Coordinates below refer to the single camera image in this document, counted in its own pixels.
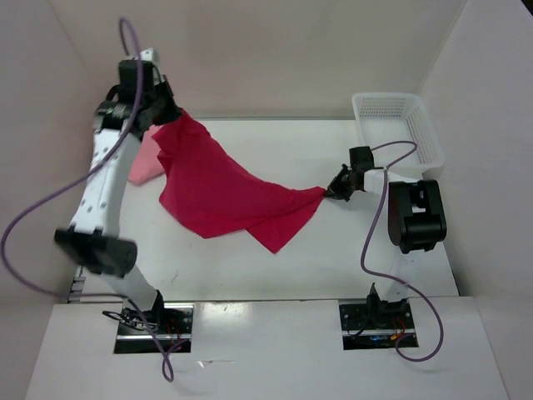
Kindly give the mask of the pink t shirt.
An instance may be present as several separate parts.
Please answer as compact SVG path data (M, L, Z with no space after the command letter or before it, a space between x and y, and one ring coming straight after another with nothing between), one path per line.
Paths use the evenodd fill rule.
M154 139L159 129L153 125L144 133L141 146L127 177L127 181L135 186L141 186L163 174L163 167L157 158L160 147Z

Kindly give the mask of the magenta t shirt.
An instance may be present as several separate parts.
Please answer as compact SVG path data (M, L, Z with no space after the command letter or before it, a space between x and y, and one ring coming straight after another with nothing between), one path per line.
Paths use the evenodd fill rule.
M153 136L166 175L162 207L201 238L248 232L278 253L310 221L322 187L291 189L250 174L188 113Z

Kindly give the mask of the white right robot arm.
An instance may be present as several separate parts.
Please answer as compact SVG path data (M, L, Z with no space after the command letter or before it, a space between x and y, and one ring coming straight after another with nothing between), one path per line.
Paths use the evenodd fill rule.
M406 177L392 178L389 168L407 158L417 149L413 146L405 155L390 162L385 167L377 167L370 147L354 147L349 150L350 164L344 164L326 189L326 198L349 201L355 191L375 193L380 196L375 216L361 250L360 265L364 273L373 277L385 278L396 285L419 295L436 316L441 317L431 300L404 278L390 273L376 272L366 267L366 255L371 237L384 208L387 209L388 236L400 253L395 263L407 262L407 256L415 251L429 252L437 243L446 238L447 225L441 201L441 192L435 180L409 181Z

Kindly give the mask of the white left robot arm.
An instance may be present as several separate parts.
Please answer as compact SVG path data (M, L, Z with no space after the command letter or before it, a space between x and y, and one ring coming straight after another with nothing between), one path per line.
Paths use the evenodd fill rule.
M167 320L163 297L137 267L137 245L119 236L119 219L127 176L145 131L176 121L182 110L174 102L154 49L122 60L118 75L119 83L95 112L93 174L69 227L57 229L54 241L75 263L125 296L116 320L157 333Z

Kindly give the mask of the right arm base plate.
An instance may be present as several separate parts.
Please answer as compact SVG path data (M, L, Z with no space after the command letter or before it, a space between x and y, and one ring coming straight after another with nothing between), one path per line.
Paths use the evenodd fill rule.
M399 348L419 347L411 307L405 299L381 306L373 314L362 300L340 302L338 308L346 351L394 348L398 338Z

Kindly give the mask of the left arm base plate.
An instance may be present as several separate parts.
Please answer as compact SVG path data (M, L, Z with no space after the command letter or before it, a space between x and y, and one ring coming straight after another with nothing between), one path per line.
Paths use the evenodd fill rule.
M192 345L192 323L195 306L186 302L167 302L166 320L150 329L156 334L162 348L172 353L189 353ZM104 311L103 315L117 321L117 335L113 352L115 354L158 353L157 345L136 312L124 308L120 313Z

